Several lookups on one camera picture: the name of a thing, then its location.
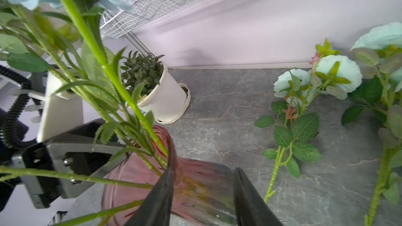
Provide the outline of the orange rose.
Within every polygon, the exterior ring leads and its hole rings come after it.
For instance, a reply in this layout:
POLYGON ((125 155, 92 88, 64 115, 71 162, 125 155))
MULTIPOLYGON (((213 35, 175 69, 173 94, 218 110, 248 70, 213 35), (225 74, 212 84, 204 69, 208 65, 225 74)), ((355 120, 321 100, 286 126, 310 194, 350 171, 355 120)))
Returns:
POLYGON ((114 208, 101 209, 100 205, 90 205, 84 203, 79 205, 75 202, 72 208, 65 214, 57 213, 49 222, 49 226, 82 226, 85 223, 100 219, 100 226, 104 226, 112 217, 120 212, 139 207, 144 199, 134 200, 130 203, 120 205, 114 208))

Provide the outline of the dark ribbed glass vase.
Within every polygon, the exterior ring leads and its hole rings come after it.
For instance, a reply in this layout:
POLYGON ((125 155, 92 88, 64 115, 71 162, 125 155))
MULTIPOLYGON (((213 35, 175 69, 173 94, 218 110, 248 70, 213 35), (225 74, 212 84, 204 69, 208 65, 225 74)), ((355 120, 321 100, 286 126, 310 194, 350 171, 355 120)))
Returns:
MULTIPOLYGON (((160 125, 155 125, 153 130, 163 145, 173 150, 169 153, 175 160, 172 214, 197 226, 236 226, 233 171, 222 164, 177 156, 168 131, 160 125)), ((151 185, 159 179, 135 153, 112 170, 108 177, 116 181, 151 185)), ((102 209, 108 210, 145 199, 150 191, 107 185, 104 188, 102 209)), ((106 225, 123 226, 138 208, 116 213, 106 225)))

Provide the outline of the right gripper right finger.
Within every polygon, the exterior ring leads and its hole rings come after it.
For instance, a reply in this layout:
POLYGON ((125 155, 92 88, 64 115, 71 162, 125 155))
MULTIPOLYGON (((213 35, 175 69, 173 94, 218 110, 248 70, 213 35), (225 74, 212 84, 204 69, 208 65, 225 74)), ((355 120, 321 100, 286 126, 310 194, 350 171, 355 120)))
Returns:
POLYGON ((282 226, 241 168, 234 171, 234 207, 239 226, 282 226))

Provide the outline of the teal rose branch remaining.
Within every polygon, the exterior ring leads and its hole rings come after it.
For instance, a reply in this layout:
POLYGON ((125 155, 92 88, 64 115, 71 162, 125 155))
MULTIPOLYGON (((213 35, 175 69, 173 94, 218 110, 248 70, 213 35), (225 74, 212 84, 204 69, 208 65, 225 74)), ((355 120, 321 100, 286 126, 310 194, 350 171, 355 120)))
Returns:
POLYGON ((1 58, 14 69, 48 71, 63 86, 89 103, 106 123, 95 138, 106 143, 117 135, 128 152, 154 156, 152 114, 143 114, 121 78, 121 52, 101 43, 99 24, 104 9, 97 2, 73 0, 66 13, 29 10, 1 1, 1 58))

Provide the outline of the potted green plant white pot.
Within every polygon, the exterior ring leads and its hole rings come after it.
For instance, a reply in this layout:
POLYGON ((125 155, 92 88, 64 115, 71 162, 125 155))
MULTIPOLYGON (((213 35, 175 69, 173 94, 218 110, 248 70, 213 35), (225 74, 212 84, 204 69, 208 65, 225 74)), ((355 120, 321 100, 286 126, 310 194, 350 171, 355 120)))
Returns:
POLYGON ((121 66, 121 78, 129 93, 143 83, 137 105, 141 111, 152 111, 156 122, 164 125, 178 121, 189 107, 191 92, 169 73, 163 56, 143 55, 130 51, 121 66))

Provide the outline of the teal rose branch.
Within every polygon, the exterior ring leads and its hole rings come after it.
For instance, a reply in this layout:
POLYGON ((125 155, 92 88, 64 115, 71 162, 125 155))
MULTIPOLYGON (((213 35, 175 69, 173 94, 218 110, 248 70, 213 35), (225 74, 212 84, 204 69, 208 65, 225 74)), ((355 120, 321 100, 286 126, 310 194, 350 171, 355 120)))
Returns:
POLYGON ((264 150, 263 156, 273 160, 274 166, 264 201, 275 194, 274 183, 280 168, 295 178, 300 177, 299 162, 317 162, 321 153, 310 141, 319 133, 319 115, 308 112, 309 106, 320 95, 344 100, 363 80, 356 62, 335 49, 326 39, 315 46, 310 70, 290 69, 273 84, 276 101, 273 115, 259 117, 254 125, 273 127, 274 148, 264 150))
POLYGON ((343 125, 354 122, 364 110, 371 110, 380 122, 378 136, 382 144, 380 169, 364 224, 374 223, 381 197, 392 205, 401 200, 402 176, 402 24, 393 22, 374 27, 351 48, 363 83, 350 97, 354 105, 341 117, 343 125))

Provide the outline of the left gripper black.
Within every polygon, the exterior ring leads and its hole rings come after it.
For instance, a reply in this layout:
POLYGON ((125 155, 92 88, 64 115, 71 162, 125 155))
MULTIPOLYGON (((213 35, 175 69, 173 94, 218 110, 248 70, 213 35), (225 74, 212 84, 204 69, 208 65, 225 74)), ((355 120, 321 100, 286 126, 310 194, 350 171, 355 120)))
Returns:
MULTIPOLYGON (((8 166, 102 178, 126 158, 122 155, 111 161, 112 156, 124 148, 116 135, 107 144, 93 142, 97 129, 104 123, 104 120, 96 119, 20 150, 8 166)), ((77 198, 93 185, 88 181, 59 177, 23 176, 21 181, 37 209, 49 208, 58 197, 77 198)))

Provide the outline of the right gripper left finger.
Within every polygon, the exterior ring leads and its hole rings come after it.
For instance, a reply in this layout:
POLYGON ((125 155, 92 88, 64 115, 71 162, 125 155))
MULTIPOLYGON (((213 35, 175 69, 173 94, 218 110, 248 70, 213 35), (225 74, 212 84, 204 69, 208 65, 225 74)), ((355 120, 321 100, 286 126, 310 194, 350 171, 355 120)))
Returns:
POLYGON ((125 226, 168 226, 174 194, 174 172, 169 167, 125 226))

